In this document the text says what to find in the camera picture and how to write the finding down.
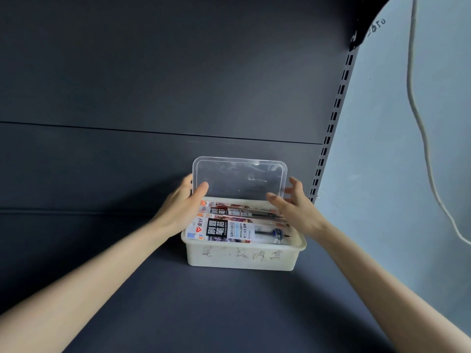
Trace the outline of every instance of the white cable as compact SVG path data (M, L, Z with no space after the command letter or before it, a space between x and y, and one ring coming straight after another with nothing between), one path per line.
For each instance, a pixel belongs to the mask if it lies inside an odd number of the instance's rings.
M439 207L446 214L448 219L450 219L451 224L453 225L453 229L456 232L456 235L465 242L466 244L471 245L471 241L464 238L458 227L456 226L455 220L451 216L450 212L448 212L447 208L443 204L438 192L437 188L435 187L435 181L433 179L432 173L432 166L430 164L430 151L429 151L429 141L427 139L427 133L425 132L425 127L423 125L422 119L420 117L419 111L415 106L414 94L412 92L412 62L414 60L414 39L415 39L415 16L417 14L417 0L412 0L412 14L411 14L411 29L409 34L409 51L407 54L407 97L409 98L409 104L411 106L412 112L414 114L415 121L417 122L417 126L419 127L420 134L422 135L422 142L423 142L423 152L425 155L425 164L427 166L427 175L429 177L430 189L432 190L433 196L437 201Z

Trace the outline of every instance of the light blue wall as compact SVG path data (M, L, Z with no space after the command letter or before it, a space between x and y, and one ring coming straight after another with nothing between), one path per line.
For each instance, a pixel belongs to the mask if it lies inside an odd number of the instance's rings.
M433 199L406 94L412 0L359 49L316 202L388 271L471 334L471 246ZM437 187L471 240L471 0L419 0L413 88Z

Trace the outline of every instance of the person's left hand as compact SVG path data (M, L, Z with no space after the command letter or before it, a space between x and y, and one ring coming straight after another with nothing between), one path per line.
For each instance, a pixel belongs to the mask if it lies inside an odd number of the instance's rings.
M208 191L208 183L203 182L190 196L192 179L193 175L186 176L180 187L169 194L152 219L152 223L160 226L168 237L181 232L191 223L198 213L202 198Z

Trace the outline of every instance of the plastic container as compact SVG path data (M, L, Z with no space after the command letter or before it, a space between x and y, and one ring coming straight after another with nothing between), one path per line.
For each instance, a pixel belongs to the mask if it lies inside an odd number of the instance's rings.
M272 207L265 194L283 196L286 173L280 161L198 157L193 163L193 189L206 181L205 200ZM291 245L279 245L196 240L181 233L190 265L281 271L292 270L299 252L306 248L301 233L291 228L290 236Z

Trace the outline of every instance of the transparent lid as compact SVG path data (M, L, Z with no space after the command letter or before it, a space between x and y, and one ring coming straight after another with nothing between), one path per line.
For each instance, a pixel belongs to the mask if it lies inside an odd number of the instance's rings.
M198 157L193 162L193 190L206 181L208 197L266 201L267 192L284 195L287 172L281 161Z

